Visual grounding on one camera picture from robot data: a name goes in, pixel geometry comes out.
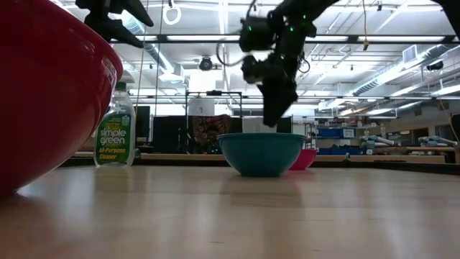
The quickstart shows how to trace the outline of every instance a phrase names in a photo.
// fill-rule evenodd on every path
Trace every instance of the bowl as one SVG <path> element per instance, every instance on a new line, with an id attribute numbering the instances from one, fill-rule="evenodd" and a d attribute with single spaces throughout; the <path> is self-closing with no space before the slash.
<path id="1" fill-rule="evenodd" d="M 0 192 L 67 160 L 96 129 L 123 68 L 110 45 L 46 0 L 1 3 Z"/>
<path id="2" fill-rule="evenodd" d="M 236 133 L 218 136 L 226 161 L 242 176 L 278 177 L 295 162 L 305 136 L 287 133 Z"/>
<path id="3" fill-rule="evenodd" d="M 310 167 L 311 164 L 315 161 L 316 158 L 316 150 L 313 149 L 305 149 L 300 151 L 300 155 L 293 164 L 293 166 L 290 167 L 289 170 L 293 171 L 304 171 L 308 167 Z"/>

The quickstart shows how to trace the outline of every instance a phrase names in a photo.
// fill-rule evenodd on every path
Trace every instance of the simple green bottle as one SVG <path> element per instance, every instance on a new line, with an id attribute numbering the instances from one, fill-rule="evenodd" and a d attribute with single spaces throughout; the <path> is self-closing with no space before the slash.
<path id="1" fill-rule="evenodd" d="M 118 82 L 110 103 L 96 131 L 94 163 L 96 165 L 131 165 L 136 141 L 135 112 L 127 84 Z"/>

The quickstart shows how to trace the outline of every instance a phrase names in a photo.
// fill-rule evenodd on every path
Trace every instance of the bottle cap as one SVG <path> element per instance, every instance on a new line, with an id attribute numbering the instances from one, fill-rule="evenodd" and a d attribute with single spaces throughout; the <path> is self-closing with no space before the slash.
<path id="1" fill-rule="evenodd" d="M 115 90 L 117 90 L 117 91 L 126 91 L 127 90 L 127 84 L 125 82 L 118 82 L 115 85 Z"/>

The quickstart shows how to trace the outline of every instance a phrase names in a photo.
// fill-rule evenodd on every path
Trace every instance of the simple green label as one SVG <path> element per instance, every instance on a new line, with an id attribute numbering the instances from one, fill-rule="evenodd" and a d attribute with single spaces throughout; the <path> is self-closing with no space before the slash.
<path id="1" fill-rule="evenodd" d="M 103 119 L 96 137 L 96 160 L 104 163 L 124 163 L 131 146 L 131 115 L 113 114 Z"/>

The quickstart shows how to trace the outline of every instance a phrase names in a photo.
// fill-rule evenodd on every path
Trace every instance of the red bowl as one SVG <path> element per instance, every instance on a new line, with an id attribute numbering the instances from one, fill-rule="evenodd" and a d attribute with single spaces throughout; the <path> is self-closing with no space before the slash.
<path id="1" fill-rule="evenodd" d="M 316 158 L 316 150 L 301 150 L 300 155 L 293 164 L 293 166 L 290 167 L 289 170 L 292 171 L 303 171 L 306 170 L 313 162 L 315 161 Z"/>
<path id="2" fill-rule="evenodd" d="M 123 68 L 107 42 L 48 0 L 2 1 L 0 24 L 0 192 L 7 194 L 88 139 Z"/>

